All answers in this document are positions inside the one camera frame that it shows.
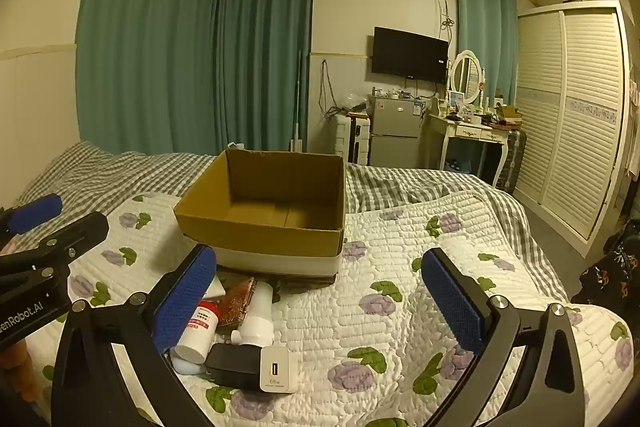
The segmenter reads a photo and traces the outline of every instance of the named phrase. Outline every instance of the gingham fabric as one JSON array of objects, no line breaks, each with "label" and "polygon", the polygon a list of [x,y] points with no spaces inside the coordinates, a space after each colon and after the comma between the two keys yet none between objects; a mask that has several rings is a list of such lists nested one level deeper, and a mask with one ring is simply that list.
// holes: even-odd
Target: gingham fabric
[{"label": "gingham fabric", "polygon": [[[212,160],[212,156],[187,153],[112,155],[89,142],[80,142],[54,159],[15,202],[25,204],[55,192],[64,204],[60,216],[20,237],[16,247],[34,248],[41,238],[78,217],[93,210],[108,214],[137,194],[163,192],[181,196]],[[431,201],[460,190],[481,190],[539,291],[554,299],[567,300],[555,270],[531,237],[523,207],[505,192],[474,176],[454,172],[348,164],[346,174],[348,212],[382,210]]]}]

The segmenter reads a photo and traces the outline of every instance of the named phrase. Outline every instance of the white quilt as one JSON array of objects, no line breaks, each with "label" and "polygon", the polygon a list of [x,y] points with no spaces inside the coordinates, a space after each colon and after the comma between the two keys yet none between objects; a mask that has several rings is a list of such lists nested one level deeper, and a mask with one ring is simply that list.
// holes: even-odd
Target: white quilt
[{"label": "white quilt", "polygon": [[[72,300],[86,298],[96,306],[122,303],[175,269],[193,247],[175,222],[177,201],[144,194],[114,210],[107,240],[71,265]],[[275,342],[296,352],[300,361],[297,393],[252,396],[201,377],[180,377],[215,425],[423,425],[471,360],[422,283],[419,260],[431,247],[440,246],[488,295],[505,295],[528,309],[543,310],[551,302],[537,291],[480,192],[348,214],[346,238],[334,285],[306,293],[283,287],[273,305]],[[570,320],[591,427],[631,380],[633,350],[617,315],[596,306],[573,308]],[[42,372],[44,410],[62,328],[56,321],[28,337]],[[133,400],[141,413],[159,421],[119,348],[116,355]],[[481,420],[498,411],[521,353],[522,348],[514,350]]]}]

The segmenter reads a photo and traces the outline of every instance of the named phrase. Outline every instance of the oval mirror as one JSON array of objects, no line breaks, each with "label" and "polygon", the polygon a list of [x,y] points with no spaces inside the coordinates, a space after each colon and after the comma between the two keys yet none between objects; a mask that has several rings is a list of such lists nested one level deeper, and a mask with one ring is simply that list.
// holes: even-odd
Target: oval mirror
[{"label": "oval mirror", "polygon": [[480,94],[482,68],[473,51],[458,54],[449,72],[449,90],[463,92],[463,103],[473,103]]}]

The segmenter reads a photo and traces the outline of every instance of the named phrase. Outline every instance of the flat screen tv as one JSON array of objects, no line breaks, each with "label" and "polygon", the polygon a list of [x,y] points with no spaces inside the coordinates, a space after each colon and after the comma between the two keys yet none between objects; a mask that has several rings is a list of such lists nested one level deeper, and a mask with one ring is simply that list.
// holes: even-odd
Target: flat screen tv
[{"label": "flat screen tv", "polygon": [[371,71],[445,84],[448,49],[447,41],[376,27]]}]

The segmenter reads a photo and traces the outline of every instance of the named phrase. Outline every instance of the gray refrigerator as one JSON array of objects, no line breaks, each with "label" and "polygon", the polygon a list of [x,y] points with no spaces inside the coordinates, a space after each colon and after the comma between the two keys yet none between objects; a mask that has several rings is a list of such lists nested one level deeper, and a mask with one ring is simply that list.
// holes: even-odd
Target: gray refrigerator
[{"label": "gray refrigerator", "polygon": [[372,97],[369,165],[418,168],[422,102]]}]

